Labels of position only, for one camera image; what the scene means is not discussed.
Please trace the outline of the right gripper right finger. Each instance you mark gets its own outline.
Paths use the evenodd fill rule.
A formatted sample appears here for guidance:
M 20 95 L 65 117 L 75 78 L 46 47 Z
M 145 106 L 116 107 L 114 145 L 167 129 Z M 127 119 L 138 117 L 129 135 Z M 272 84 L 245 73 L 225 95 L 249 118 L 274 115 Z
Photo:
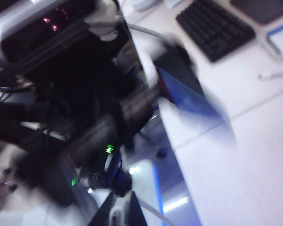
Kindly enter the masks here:
M 141 210 L 135 192 L 131 193 L 129 202 L 129 226 L 147 226 L 146 219 Z

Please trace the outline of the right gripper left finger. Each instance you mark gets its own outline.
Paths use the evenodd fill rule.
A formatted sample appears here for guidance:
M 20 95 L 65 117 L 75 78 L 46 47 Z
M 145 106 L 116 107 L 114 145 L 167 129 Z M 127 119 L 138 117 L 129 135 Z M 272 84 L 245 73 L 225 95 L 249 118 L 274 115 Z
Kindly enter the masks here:
M 88 226 L 108 226 L 110 211 L 112 210 L 115 202 L 115 194 L 109 193 L 103 204 L 100 206 L 94 217 L 89 222 Z

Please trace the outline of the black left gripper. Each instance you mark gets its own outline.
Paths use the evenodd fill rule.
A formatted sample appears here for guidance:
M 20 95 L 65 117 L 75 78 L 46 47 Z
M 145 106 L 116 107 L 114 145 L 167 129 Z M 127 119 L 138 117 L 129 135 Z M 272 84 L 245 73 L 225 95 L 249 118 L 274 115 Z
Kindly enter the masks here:
M 206 98 L 194 70 L 194 62 L 179 44 L 165 45 L 152 60 L 160 97 L 166 98 L 184 113 L 210 119 L 224 119 L 223 112 Z

